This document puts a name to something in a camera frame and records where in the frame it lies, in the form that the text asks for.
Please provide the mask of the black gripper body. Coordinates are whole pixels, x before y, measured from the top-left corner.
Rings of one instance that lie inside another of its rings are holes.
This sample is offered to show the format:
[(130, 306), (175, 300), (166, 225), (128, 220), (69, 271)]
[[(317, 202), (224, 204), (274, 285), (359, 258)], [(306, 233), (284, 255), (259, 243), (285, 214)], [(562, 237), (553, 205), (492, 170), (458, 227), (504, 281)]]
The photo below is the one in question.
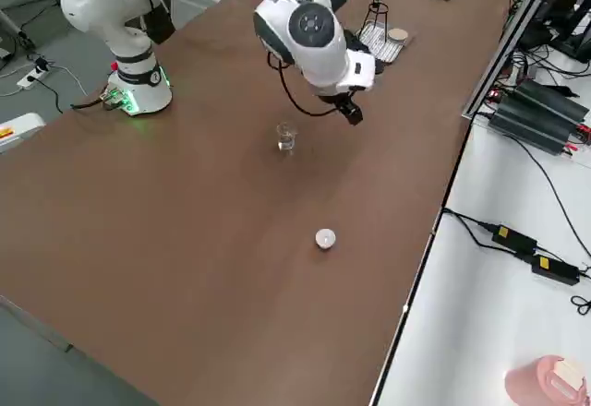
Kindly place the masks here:
[(347, 102), (350, 102), (353, 97), (355, 96), (356, 91), (347, 91), (342, 93), (337, 93), (335, 95), (319, 95), (318, 98), (331, 106), (334, 107), (341, 107), (344, 106)]

